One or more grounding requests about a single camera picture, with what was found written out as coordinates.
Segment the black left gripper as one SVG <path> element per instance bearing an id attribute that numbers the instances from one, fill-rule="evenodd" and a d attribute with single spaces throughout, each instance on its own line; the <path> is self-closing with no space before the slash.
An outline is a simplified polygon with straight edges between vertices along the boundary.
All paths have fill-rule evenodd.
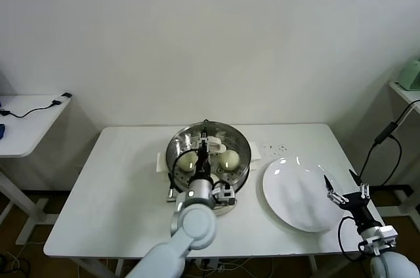
<path id="1" fill-rule="evenodd" d="M 208 144 L 208 131 L 203 129 L 200 132 L 200 141 L 197 145 L 196 162 L 196 178 L 210 178 L 211 165 L 209 164 L 209 144 Z"/>

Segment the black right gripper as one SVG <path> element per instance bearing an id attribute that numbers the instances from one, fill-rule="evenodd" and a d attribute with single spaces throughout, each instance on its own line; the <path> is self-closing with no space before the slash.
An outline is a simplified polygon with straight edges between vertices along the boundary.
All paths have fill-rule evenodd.
<path id="1" fill-rule="evenodd" d="M 325 186 L 327 189 L 327 197 L 336 205 L 340 205 L 341 209 L 351 213 L 357 227 L 357 231 L 365 231 L 378 226 L 378 221 L 373 217 L 368 209 L 370 201 L 369 185 L 362 182 L 353 170 L 348 170 L 352 179 L 360 188 L 360 192 L 348 193 L 345 195 L 338 194 L 328 177 L 324 175 Z"/>

